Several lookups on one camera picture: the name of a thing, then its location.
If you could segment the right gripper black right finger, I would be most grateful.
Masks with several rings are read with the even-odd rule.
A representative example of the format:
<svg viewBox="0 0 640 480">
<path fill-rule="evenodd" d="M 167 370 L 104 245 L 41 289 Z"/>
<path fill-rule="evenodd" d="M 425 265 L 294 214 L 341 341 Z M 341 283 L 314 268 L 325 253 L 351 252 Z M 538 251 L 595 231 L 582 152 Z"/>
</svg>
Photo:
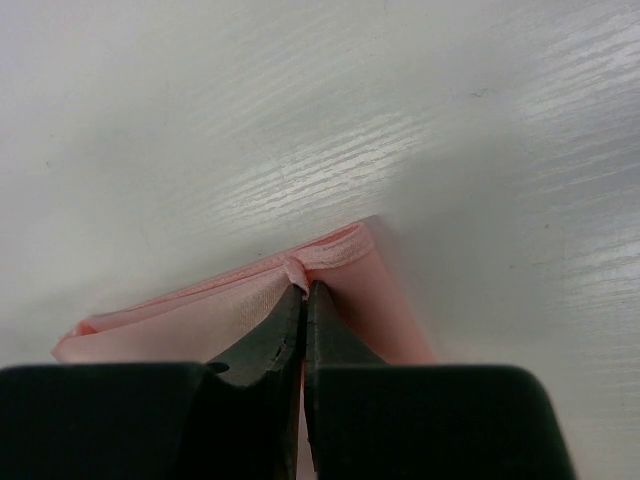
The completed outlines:
<svg viewBox="0 0 640 480">
<path fill-rule="evenodd" d="M 393 366 L 339 317 L 307 307 L 304 409 L 321 479 L 571 479 L 546 390 L 507 365 Z"/>
</svg>

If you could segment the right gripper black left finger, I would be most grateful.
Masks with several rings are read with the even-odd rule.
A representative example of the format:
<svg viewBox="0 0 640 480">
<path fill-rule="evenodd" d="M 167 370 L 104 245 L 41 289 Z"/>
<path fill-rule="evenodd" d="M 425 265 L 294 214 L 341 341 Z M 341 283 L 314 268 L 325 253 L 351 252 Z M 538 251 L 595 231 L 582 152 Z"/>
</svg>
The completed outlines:
<svg viewBox="0 0 640 480">
<path fill-rule="evenodd" d="M 1 372 L 5 479 L 292 479 L 305 303 L 287 288 L 205 363 Z"/>
</svg>

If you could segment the pink satin napkin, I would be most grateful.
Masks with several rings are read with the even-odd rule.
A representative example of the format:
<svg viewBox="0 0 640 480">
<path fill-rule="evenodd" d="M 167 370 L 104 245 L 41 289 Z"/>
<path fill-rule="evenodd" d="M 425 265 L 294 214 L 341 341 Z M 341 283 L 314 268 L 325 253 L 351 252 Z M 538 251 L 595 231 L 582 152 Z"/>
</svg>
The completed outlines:
<svg viewBox="0 0 640 480">
<path fill-rule="evenodd" d="M 295 286 L 305 303 L 298 441 L 308 439 L 307 307 L 317 281 L 328 286 L 340 319 L 385 362 L 432 366 L 433 354 L 364 223 L 182 291 L 86 318 L 59 340 L 53 356 L 57 365 L 205 363 L 256 328 L 284 291 Z"/>
</svg>

